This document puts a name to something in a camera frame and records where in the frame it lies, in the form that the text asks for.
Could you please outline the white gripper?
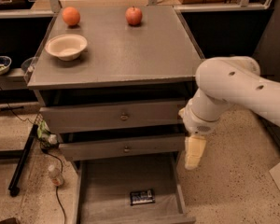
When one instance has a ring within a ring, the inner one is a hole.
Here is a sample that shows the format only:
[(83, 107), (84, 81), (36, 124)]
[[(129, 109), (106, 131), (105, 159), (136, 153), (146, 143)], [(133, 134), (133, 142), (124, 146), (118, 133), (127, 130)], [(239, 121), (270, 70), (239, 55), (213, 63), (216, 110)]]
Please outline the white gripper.
[(205, 121), (196, 116), (191, 105), (186, 105), (178, 111), (186, 130), (190, 134), (185, 139), (185, 168), (193, 170), (199, 166), (206, 146), (206, 139), (201, 135), (210, 134), (217, 126), (218, 121)]

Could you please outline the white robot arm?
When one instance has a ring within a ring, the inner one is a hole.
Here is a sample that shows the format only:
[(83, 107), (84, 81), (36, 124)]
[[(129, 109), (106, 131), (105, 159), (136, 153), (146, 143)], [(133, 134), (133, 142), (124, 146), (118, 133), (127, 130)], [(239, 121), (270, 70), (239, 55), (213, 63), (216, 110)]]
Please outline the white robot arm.
[(233, 105), (244, 106), (280, 127), (280, 83), (260, 76), (258, 63), (246, 56), (203, 61), (195, 75), (198, 90), (179, 110), (189, 136), (185, 139), (185, 168), (198, 167), (205, 136)]

